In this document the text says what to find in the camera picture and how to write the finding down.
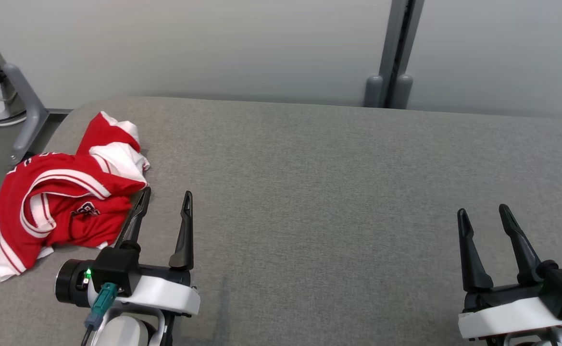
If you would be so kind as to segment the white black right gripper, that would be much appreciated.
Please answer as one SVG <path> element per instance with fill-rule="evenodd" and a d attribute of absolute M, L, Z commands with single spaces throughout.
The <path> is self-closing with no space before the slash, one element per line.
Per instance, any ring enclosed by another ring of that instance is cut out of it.
<path fill-rule="evenodd" d="M 506 204 L 499 205 L 505 234 L 513 246 L 518 267 L 518 284 L 494 287 L 485 271 L 474 242 L 474 228 L 463 208 L 457 211 L 464 308 L 458 315 L 463 339 L 513 340 L 536 336 L 541 340 L 562 340 L 562 320 L 538 298 L 542 278 L 541 261 Z"/>

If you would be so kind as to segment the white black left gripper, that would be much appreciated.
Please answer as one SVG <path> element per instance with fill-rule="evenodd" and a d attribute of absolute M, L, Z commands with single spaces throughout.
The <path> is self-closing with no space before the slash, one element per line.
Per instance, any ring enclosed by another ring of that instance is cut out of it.
<path fill-rule="evenodd" d="M 123 228 L 114 245 L 115 249 L 141 251 L 138 237 L 142 220 L 147 214 L 151 197 L 151 187 L 138 194 Z M 143 308 L 168 311 L 177 316 L 194 317 L 199 313 L 201 298 L 197 289 L 190 285 L 189 272 L 194 267 L 193 243 L 193 195 L 186 191 L 182 208 L 182 218 L 175 253 L 169 259 L 169 268 L 141 265 L 142 276 L 131 296 L 118 294 L 113 301 L 114 308 Z M 56 277 L 55 296 L 59 302 L 88 308 L 94 303 L 98 292 L 92 278 L 93 260 L 70 259 L 66 261 Z"/>

